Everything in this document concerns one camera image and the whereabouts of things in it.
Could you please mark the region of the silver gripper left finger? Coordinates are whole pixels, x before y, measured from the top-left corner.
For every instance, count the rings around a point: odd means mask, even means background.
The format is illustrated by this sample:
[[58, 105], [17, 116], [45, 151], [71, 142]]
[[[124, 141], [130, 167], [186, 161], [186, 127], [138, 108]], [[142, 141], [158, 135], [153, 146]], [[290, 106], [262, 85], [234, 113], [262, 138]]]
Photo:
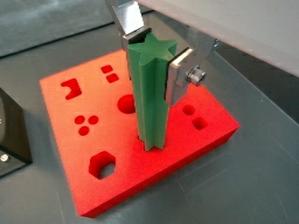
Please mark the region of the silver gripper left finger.
[[145, 25], [138, 3], [134, 0], [105, 0], [106, 8], [118, 30], [121, 47], [145, 41], [152, 29]]

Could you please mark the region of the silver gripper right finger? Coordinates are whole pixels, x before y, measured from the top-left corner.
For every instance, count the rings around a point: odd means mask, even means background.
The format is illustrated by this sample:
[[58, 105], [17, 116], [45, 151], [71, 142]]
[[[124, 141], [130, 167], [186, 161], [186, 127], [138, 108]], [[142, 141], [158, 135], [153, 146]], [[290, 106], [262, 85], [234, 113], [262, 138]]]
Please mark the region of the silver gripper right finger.
[[166, 84], [164, 99], [169, 106], [185, 96], [186, 88], [192, 84], [197, 87], [206, 73], [201, 70], [201, 62], [217, 46], [218, 41], [196, 29], [189, 29], [186, 34], [186, 47], [168, 63]]

